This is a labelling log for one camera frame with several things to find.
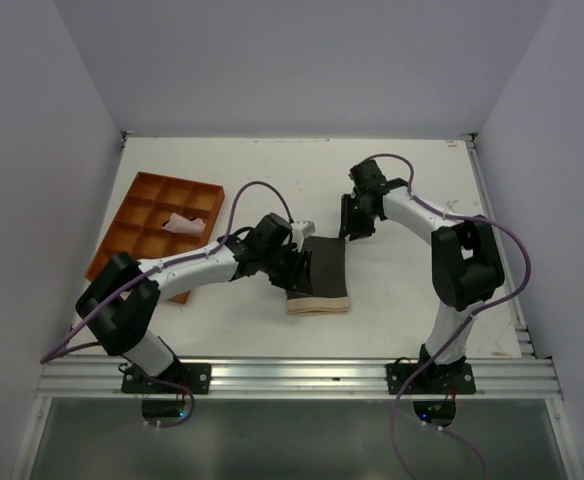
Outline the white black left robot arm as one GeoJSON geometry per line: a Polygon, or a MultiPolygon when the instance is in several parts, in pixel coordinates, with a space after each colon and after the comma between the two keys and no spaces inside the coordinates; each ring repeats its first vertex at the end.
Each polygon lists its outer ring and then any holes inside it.
{"type": "Polygon", "coordinates": [[[202,248],[158,259],[114,255],[76,303],[75,310],[110,356],[126,359],[157,392],[185,382],[176,354],[149,324],[156,306],[199,287],[257,273],[286,291],[309,294],[311,254],[303,247],[311,221],[288,222],[270,213],[202,248]]]}

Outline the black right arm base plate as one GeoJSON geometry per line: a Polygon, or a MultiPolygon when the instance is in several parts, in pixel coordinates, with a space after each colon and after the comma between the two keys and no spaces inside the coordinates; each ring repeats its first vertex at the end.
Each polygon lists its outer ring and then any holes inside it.
{"type": "MultiPolygon", "coordinates": [[[[395,361],[385,365],[388,392],[397,395],[403,384],[418,369],[417,363],[395,361]]],[[[459,365],[430,365],[405,389],[407,395],[473,395],[477,392],[472,368],[459,365]]]]}

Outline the olive underwear with cream waistband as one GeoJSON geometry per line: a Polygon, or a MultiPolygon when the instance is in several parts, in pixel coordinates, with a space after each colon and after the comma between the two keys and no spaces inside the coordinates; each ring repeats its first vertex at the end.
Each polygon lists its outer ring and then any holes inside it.
{"type": "Polygon", "coordinates": [[[346,314],[350,298],[346,285],[345,241],[341,238],[311,236],[304,249],[311,253],[312,294],[287,292],[288,315],[346,314]]]}

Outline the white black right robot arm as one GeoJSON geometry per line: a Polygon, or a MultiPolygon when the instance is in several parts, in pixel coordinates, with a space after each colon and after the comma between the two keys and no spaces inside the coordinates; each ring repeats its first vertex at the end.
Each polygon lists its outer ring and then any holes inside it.
{"type": "Polygon", "coordinates": [[[431,280],[439,307],[421,346],[416,380],[426,391],[440,392],[463,371],[477,311],[504,283],[492,227],[480,216],[456,218],[443,213],[412,194],[402,180],[359,184],[341,197],[340,238],[368,238],[377,220],[407,228],[430,247],[431,280]]]}

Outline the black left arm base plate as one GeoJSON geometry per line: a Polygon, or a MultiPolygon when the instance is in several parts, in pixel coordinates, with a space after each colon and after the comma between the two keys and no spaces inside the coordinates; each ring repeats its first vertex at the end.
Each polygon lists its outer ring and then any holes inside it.
{"type": "Polygon", "coordinates": [[[138,365],[120,364],[121,392],[125,394],[180,394],[186,388],[194,395],[209,393],[212,366],[209,363],[173,363],[158,377],[147,375],[138,365]]]}

